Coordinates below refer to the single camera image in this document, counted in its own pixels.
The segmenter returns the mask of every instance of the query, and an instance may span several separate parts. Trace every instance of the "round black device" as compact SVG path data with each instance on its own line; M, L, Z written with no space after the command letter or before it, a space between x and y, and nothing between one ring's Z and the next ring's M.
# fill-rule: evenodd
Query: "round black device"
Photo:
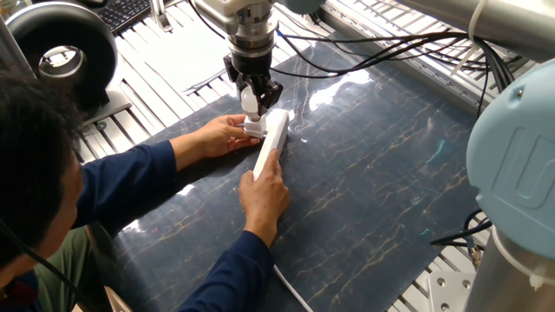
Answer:
M7 25L37 77L66 80L82 110L109 102L106 87L114 76L117 48L95 13L75 3L46 2L17 12ZM57 50L71 58L60 66L45 62Z

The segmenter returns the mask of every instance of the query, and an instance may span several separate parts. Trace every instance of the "hand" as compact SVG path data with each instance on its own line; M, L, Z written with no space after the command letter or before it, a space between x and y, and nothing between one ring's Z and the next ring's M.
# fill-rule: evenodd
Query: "hand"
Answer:
M218 157L260 142L260 139L251 138L242 127L236 127L245 121L245 117L243 114L221 116L194 132L203 156Z
M270 247L278 233L278 218L291 201L282 180L278 150L273 149L260 176L254 181L252 171L241 178L239 197L246 214L245 231L260 237Z
M200 159L257 144L259 139L251 138L242 127L236 127L245 117L243 114L221 116L193 133L171 139L177 171Z

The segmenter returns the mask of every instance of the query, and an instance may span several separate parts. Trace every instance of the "pants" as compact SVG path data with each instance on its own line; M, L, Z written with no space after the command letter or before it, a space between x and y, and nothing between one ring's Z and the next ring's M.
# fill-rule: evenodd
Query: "pants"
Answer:
M85 227L70 231L60 250L48 261L77 286L95 310L112 310ZM35 267L35 273L43 312L71 312L77 304L75 294L41 264Z

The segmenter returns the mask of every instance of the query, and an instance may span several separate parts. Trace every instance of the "white plastic part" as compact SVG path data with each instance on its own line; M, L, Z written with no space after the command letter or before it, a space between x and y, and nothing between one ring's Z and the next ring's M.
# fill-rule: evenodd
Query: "white plastic part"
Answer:
M252 92L252 87L247 86L241 91L241 107L243 113L251 117L253 120L260 118L258 116L258 101L257 97Z
M262 145L262 149L260 150L260 154L258 155L257 163L254 166L254 170L252 171L252 175L254 179L258 179L262 169L264 169L264 165L268 156L270 155L270 151L274 148L277 148L277 151L281 154L281 151L284 148L285 139L287 138L287 129L289 126L289 112L283 109L274 109L270 113L265 116L267 121L266 124L268 125L268 134L266 135L266 139L264 140L264 144ZM281 274L278 267L274 265L274 272L276 273L279 280L285 285L285 287L291 292L292 295L297 298L299 303L303 306L303 308L307 312L313 312L312 309L309 307L308 303L297 293L297 291L291 286L291 284L287 281L285 276Z
M470 18L470 23L468 24L468 38L472 42L474 42L474 30L476 29L476 23L478 22L478 18L480 17L480 14L482 14L482 11L486 7L486 4L487 4L487 0L480 0L478 5L476 6L476 10L474 10L472 17ZM468 52L465 54L465 56L462 58L462 60L459 62L459 64L453 69L453 71L451 72L451 75L455 75L460 70L460 68L462 68L462 65L464 65L464 63L468 61L470 56L474 52L478 51L479 48L480 47L478 46L478 44L474 43L472 47L468 50Z
M270 151L277 148L279 153L284 148L285 139L287 138L287 127L289 126L289 112L283 109L274 109L266 116L266 125L268 132L264 139L262 149L258 155L257 163L252 171L254 179L258 176L264 168L264 164L270 155Z
M265 116L260 117L258 121L252 121L251 117L246 116L244 124L245 131L251 137L264 138L264 135L267 133Z
M534 290L538 290L544 283L555 286L555 279L542 276L542 273L545 273L545 268L535 268L534 270L531 270L524 264L520 263L519 260L515 259L513 255L505 249L503 243L501 243L500 237L497 234L497 229L493 229L492 235L493 241L495 242L495 246L499 250L499 253L503 255L505 260L507 260L507 262L509 262L515 269L530 277L530 286L532 286Z

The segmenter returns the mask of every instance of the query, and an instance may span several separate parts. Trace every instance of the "left hand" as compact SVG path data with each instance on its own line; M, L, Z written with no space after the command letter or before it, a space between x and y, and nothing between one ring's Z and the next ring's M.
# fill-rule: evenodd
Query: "left hand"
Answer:
M221 116L193 133L171 139L177 171L203 158L222 156L257 144L260 139L251 138L242 127L237 127L245 117L243 114Z
M237 127L245 121L245 117L243 114L221 116L195 131L203 156L219 157L260 142L260 139L252 138L242 127Z

